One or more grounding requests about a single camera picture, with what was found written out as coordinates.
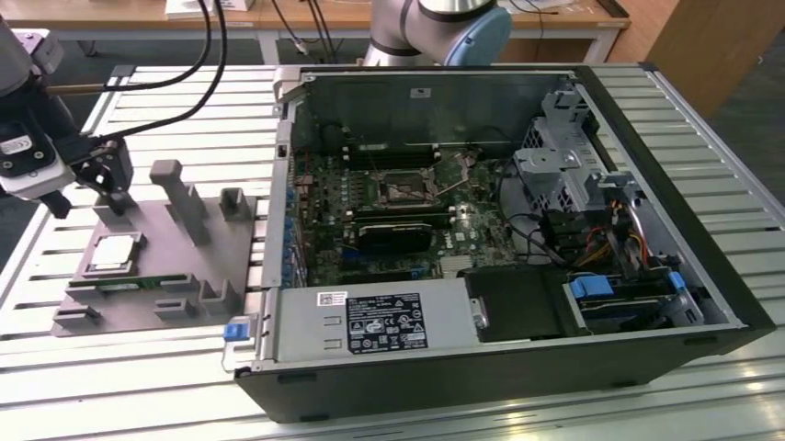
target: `motherboard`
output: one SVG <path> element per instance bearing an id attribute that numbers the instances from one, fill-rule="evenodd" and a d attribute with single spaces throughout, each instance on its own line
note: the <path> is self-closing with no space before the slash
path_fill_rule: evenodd
<path id="1" fill-rule="evenodd" d="M 496 161 L 479 151 L 358 145 L 294 158 L 308 286 L 455 277 L 516 261 Z"/>

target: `floor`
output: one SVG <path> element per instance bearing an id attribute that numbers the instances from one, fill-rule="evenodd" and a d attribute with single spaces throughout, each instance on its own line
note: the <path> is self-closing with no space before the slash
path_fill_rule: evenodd
<path id="1" fill-rule="evenodd" d="M 338 42 L 338 61 L 352 62 L 360 58 L 366 42 Z M 102 41 L 97 44 L 97 57 L 83 58 L 75 43 L 63 43 L 66 56 L 53 74 L 55 85 L 98 83 L 110 76 L 117 64 L 189 65 L 201 51 L 194 41 Z M 282 63 L 312 62 L 294 52 L 288 41 L 278 46 Z M 320 58 L 317 47 L 310 56 Z M 217 62 L 210 53 L 206 63 Z M 258 64 L 261 56 L 256 42 L 229 41 L 229 64 Z M 81 126 L 95 102 L 93 96 L 66 99 L 73 118 Z M 731 146 L 735 154 L 766 184 L 779 201 L 785 201 L 785 33 L 779 34 L 771 48 L 762 56 L 762 63 L 747 75 L 728 102 L 710 120 L 716 133 Z M 0 268 L 5 265 L 13 247 L 22 234 L 35 204 L 14 198 L 0 199 Z"/>

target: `sticker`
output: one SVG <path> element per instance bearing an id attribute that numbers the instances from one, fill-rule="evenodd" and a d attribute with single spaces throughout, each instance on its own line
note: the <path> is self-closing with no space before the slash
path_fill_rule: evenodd
<path id="1" fill-rule="evenodd" d="M 0 151 L 2 154 L 11 155 L 13 153 L 23 152 L 33 147 L 33 140 L 29 136 L 22 135 L 11 140 L 0 142 Z"/>
<path id="2" fill-rule="evenodd" d="M 138 289 L 138 285 L 134 283 L 120 283 L 117 285 L 97 286 L 97 289 L 101 291 L 130 291 L 132 289 Z"/>
<path id="3" fill-rule="evenodd" d="M 316 306 L 342 306 L 345 304 L 345 291 L 316 293 Z"/>
<path id="4" fill-rule="evenodd" d="M 348 350 L 352 354 L 428 347 L 417 293 L 349 298 L 345 302 L 345 320 Z"/>
<path id="5" fill-rule="evenodd" d="M 429 89 L 412 89 L 408 92 L 409 98 L 429 98 Z"/>

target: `wooden table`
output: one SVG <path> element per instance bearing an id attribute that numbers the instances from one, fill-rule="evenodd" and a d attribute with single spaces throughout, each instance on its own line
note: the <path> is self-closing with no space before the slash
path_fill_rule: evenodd
<path id="1" fill-rule="evenodd" d="M 78 41 L 82 50 L 81 43 L 94 40 L 201 40 L 204 21 L 169 20 L 164 6 L 165 0 L 0 0 L 0 14 L 11 28 L 46 28 L 59 40 Z M 248 12 L 226 11 L 230 39 L 257 39 L 262 9 L 256 0 Z"/>
<path id="2" fill-rule="evenodd" d="M 297 0 L 278 0 L 278 4 L 296 36 L 316 37 L 308 5 Z M 164 5 L 164 0 L 1 0 L 0 14 L 13 28 L 47 28 L 61 40 L 201 39 L 201 20 L 168 20 Z M 611 17 L 596 0 L 579 0 L 577 5 L 580 12 L 555 8 L 557 15 L 541 16 L 541 38 L 589 40 L 583 60 L 603 62 L 628 19 Z M 333 38 L 368 38 L 369 1 L 321 0 L 321 9 Z M 512 23 L 512 39 L 539 38 L 536 14 L 515 14 Z M 278 64 L 277 40 L 290 36 L 268 0 L 256 0 L 248 12 L 226 12 L 226 24 L 229 38 L 257 40 L 264 63 Z"/>

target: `black panel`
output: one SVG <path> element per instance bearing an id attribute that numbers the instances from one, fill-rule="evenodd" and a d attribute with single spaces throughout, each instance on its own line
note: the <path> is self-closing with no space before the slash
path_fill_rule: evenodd
<path id="1" fill-rule="evenodd" d="M 244 370 L 234 381 L 273 421 L 297 423 L 644 384 L 715 354 L 743 334 L 732 330 L 280 373 Z M 278 381 L 280 374 L 308 381 Z"/>

